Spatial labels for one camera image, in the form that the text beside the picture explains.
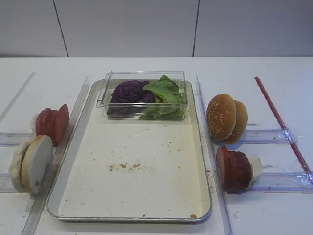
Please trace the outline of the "purple cabbage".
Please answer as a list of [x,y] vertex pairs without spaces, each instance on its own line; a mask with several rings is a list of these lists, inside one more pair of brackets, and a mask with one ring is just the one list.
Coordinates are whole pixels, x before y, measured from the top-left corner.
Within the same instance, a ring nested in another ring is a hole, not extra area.
[[[120,83],[111,95],[110,103],[154,103],[155,98],[151,91],[143,90],[149,81],[131,80]],[[142,112],[143,107],[135,106],[112,106],[110,105],[107,115],[110,118],[129,118],[135,113]]]

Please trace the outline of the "bun top rear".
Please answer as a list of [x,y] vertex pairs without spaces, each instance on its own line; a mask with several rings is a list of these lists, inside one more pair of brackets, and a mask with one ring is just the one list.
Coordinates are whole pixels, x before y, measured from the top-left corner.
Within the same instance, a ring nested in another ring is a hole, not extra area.
[[226,140],[223,140],[225,144],[236,143],[242,137],[248,123],[248,112],[246,106],[237,100],[235,100],[234,103],[236,106],[236,123],[230,137],[228,137]]

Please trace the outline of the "red plastic strip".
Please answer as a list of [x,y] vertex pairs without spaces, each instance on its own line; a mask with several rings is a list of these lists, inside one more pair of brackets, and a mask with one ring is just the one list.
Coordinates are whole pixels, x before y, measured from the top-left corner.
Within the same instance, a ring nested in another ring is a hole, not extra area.
[[[254,79],[255,79],[256,83],[258,84],[258,86],[259,86],[259,88],[260,88],[260,90],[261,90],[261,92],[262,92],[262,94],[263,94],[265,100],[267,101],[267,103],[268,103],[268,105],[269,105],[269,107],[270,107],[272,113],[274,114],[274,116],[275,116],[277,122],[279,123],[281,129],[287,130],[286,125],[284,124],[284,122],[283,122],[281,116],[279,115],[279,113],[278,113],[276,107],[274,106],[274,104],[273,104],[273,102],[272,102],[272,100],[271,100],[269,94],[267,93],[265,87],[263,86],[263,84],[262,84],[260,78],[259,78],[258,76],[256,76],[256,77],[254,77]],[[311,184],[313,184],[313,174],[312,174],[312,171],[310,170],[308,164],[306,163],[304,157],[302,156],[302,154],[301,154],[301,152],[300,152],[300,150],[299,150],[297,144],[296,144],[294,141],[291,141],[291,138],[289,138],[289,137],[287,136],[287,134],[285,134],[285,136],[287,137],[287,139],[288,139],[288,141],[289,141],[289,144],[290,144],[291,148],[293,149],[294,154],[296,155],[296,157],[297,157],[297,159],[298,159],[300,165],[302,166],[303,170],[304,170],[305,173],[307,174],[308,179],[309,179],[309,182],[310,182]]]

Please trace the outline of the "middle tomato slice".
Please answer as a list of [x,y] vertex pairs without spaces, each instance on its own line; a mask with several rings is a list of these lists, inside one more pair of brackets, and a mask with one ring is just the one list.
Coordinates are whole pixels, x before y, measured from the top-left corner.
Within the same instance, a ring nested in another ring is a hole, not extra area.
[[55,120],[58,115],[58,110],[52,110],[49,114],[47,125],[46,125],[46,134],[51,137],[51,139],[54,139],[54,133],[55,133]]

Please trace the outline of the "clear holder lower right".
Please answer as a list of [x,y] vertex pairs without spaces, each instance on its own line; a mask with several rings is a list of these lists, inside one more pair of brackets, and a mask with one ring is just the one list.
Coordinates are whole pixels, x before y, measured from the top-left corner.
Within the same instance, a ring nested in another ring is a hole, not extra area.
[[248,187],[254,192],[313,192],[313,176],[305,172],[263,173]]

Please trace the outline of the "clear rail right of tray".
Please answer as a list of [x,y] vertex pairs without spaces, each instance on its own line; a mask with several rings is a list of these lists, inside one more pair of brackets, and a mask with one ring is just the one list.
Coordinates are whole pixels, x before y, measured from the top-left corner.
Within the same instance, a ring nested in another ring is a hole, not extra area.
[[211,173],[213,175],[214,179],[214,189],[217,195],[218,199],[218,204],[220,208],[220,213],[221,213],[221,218],[222,218],[222,223],[224,227],[224,235],[232,235],[232,228],[231,228],[231,223],[228,215],[228,210],[226,206],[226,200],[225,200],[225,195],[222,189],[222,184],[219,176],[219,171],[218,171],[218,165],[216,163],[216,155],[215,155],[215,149],[214,146],[212,145],[212,141],[209,135],[209,130],[208,130],[208,124],[207,124],[207,119],[206,119],[206,107],[205,107],[205,102],[203,99],[203,94],[201,90],[201,85],[198,79],[198,76],[196,75],[196,80],[195,80],[195,85],[196,85],[196,91],[197,91],[197,96],[198,96],[198,101],[199,101],[199,106],[200,106],[200,113],[201,113],[201,119],[202,119],[202,125],[204,128],[204,133],[205,133],[205,139],[208,147],[208,153],[209,153],[209,159],[211,163]]

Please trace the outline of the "clear holder upper right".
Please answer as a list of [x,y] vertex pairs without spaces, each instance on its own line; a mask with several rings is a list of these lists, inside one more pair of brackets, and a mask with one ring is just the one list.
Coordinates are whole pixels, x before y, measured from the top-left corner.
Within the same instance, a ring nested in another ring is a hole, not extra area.
[[245,130],[238,143],[246,144],[289,144],[297,143],[290,129]]

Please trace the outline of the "white cheese piece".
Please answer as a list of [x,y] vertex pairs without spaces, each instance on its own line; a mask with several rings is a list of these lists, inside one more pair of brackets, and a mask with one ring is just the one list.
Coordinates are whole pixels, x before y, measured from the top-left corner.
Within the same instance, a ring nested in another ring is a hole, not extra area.
[[263,166],[258,155],[248,155],[247,158],[252,169],[252,178],[250,181],[250,183],[252,183],[263,173]]

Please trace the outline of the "clear far left strip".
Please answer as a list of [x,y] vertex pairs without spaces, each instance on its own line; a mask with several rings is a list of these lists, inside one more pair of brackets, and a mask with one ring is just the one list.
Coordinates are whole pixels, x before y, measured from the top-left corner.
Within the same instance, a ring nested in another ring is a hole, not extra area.
[[17,91],[17,93],[13,96],[13,98],[11,99],[11,101],[8,103],[8,105],[6,106],[6,108],[3,110],[3,112],[0,115],[0,122],[2,122],[2,120],[5,118],[5,116],[8,114],[8,112],[10,111],[10,109],[14,106],[15,102],[18,100],[18,98],[20,97],[20,95],[24,92],[24,90],[26,89],[26,87],[28,86],[28,84],[30,83],[30,81],[33,79],[33,77],[36,75],[35,72],[32,72],[29,77],[27,78],[27,80],[23,83],[23,85],[19,88],[19,90]]

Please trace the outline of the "front red meat patty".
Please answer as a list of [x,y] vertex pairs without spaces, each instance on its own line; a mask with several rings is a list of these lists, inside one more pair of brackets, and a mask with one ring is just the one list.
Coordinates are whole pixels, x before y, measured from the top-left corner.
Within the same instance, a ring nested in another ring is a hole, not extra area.
[[230,186],[230,164],[229,152],[226,146],[220,146],[217,149],[216,161],[219,168],[221,183],[224,189],[229,189]]

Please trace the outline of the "sesame bun top front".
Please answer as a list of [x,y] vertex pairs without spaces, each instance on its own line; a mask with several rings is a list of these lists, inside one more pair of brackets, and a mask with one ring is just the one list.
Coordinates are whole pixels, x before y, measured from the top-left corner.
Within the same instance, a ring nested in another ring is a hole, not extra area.
[[229,94],[218,94],[206,110],[211,138],[221,141],[231,136],[236,124],[236,106]]

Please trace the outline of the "bun slice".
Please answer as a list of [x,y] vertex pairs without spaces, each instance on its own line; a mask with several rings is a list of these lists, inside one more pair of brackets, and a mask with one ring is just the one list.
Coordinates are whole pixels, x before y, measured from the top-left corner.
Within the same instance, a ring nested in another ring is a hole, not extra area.
[[34,195],[39,193],[52,154],[52,140],[47,135],[37,136],[29,145],[21,168],[22,183],[27,192]]
[[10,175],[11,183],[14,189],[19,193],[27,192],[24,184],[22,183],[21,169],[22,169],[23,158],[30,144],[31,144],[30,141],[24,141],[17,146],[13,154],[11,166],[9,168],[9,175]]

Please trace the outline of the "clear holder upper left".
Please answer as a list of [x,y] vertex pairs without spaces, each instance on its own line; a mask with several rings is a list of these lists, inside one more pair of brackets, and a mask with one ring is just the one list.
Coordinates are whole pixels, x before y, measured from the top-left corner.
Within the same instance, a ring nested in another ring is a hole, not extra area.
[[32,141],[36,137],[36,134],[31,133],[0,133],[0,146],[1,147],[12,147],[17,146],[24,141]]

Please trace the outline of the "clear holder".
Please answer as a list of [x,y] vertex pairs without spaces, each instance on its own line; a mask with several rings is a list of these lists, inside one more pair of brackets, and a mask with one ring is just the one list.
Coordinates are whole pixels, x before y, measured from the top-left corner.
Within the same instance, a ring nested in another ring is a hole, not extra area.
[[0,193],[17,193],[8,173],[0,174]]
[[32,141],[36,137],[36,134],[31,133],[0,133],[0,146],[1,147],[12,147],[17,146],[24,141]]
[[313,176],[305,172],[263,173],[248,187],[254,192],[313,192]]
[[245,130],[238,143],[246,144],[289,144],[297,143],[290,129]]

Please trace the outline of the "clear holder lower left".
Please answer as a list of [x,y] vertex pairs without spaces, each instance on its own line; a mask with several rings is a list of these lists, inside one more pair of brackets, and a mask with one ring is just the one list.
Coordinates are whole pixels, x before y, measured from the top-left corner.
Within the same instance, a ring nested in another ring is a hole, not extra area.
[[0,174],[0,193],[17,193],[8,173]]

